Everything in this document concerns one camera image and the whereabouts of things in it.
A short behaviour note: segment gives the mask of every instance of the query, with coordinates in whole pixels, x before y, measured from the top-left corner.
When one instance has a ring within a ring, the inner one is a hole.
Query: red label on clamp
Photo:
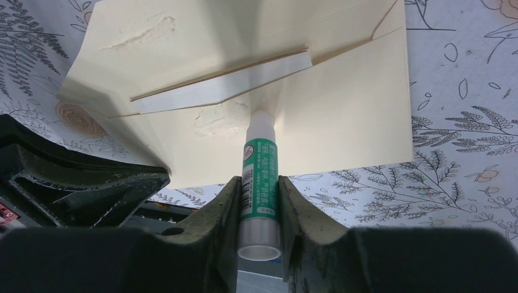
[[[6,206],[4,206],[1,203],[0,203],[0,217],[3,219],[3,221],[0,222],[0,226],[6,225],[6,224],[20,218],[13,211],[8,209]]]

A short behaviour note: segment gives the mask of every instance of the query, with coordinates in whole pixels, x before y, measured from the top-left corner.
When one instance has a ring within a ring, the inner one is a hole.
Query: glue stick
[[[269,261],[281,255],[274,125],[275,118],[259,110],[252,114],[246,131],[238,255],[250,261]]]

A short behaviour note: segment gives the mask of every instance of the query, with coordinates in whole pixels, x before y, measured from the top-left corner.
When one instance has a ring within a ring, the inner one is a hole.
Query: barcode
[[[248,214],[247,209],[252,210],[252,187],[254,186],[254,168],[244,172],[243,179],[241,180],[241,213]]]

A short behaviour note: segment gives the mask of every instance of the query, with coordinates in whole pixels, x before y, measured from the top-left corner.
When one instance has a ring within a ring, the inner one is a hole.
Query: green glue stick label
[[[241,220],[277,218],[279,162],[277,145],[268,139],[252,139],[244,146],[241,181]]]

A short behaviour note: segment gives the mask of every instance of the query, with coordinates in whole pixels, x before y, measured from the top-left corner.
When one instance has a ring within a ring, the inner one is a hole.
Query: white paper strip
[[[206,106],[226,101],[269,82],[311,67],[308,51],[258,62],[211,79],[188,84],[131,102],[141,114]]]

